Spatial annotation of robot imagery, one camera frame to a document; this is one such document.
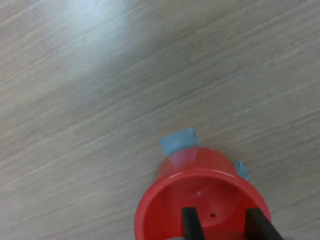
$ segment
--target blue tape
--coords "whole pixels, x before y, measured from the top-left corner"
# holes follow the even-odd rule
[[[193,128],[189,128],[161,138],[160,143],[164,154],[171,155],[182,149],[196,146],[200,141],[197,138],[196,131]]]
[[[238,174],[243,177],[245,180],[249,181],[250,180],[250,176],[249,174],[247,173],[247,170],[245,168],[245,166],[243,165],[242,162],[240,161],[235,161],[233,162],[235,168],[236,168],[236,171],[238,172]]]

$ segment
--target red plastic cup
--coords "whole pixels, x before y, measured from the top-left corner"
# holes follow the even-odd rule
[[[271,221],[264,199],[238,175],[234,164],[221,153],[203,147],[180,150],[160,167],[136,211],[136,240],[183,236],[184,207],[196,207],[207,239],[245,239],[248,208],[260,208]]]

